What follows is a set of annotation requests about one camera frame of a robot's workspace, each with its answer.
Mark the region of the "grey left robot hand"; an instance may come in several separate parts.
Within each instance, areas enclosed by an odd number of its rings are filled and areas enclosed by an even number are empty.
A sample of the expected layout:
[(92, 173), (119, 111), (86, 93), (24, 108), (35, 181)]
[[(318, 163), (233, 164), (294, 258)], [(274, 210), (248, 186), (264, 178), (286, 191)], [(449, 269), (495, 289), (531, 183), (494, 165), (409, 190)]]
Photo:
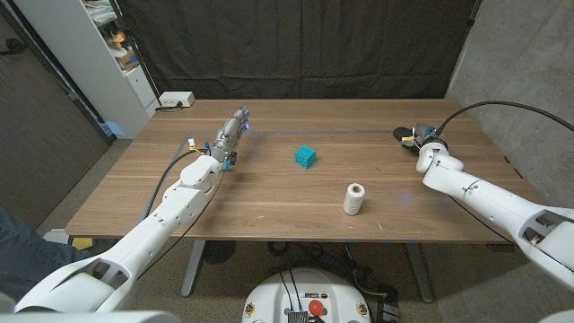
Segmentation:
[(249, 110), (244, 104), (219, 128), (209, 154), (217, 160), (225, 170), (234, 165), (237, 160), (237, 147), (243, 134), (249, 129)]

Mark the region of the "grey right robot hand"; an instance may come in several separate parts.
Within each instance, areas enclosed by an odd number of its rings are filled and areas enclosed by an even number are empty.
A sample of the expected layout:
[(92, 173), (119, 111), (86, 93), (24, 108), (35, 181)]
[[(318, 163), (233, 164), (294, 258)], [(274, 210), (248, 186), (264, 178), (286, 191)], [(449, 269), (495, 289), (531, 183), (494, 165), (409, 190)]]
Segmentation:
[(448, 148), (448, 144), (438, 134), (438, 129), (426, 123), (416, 123), (399, 136), (400, 142), (411, 151), (419, 152), (426, 144), (442, 144)]

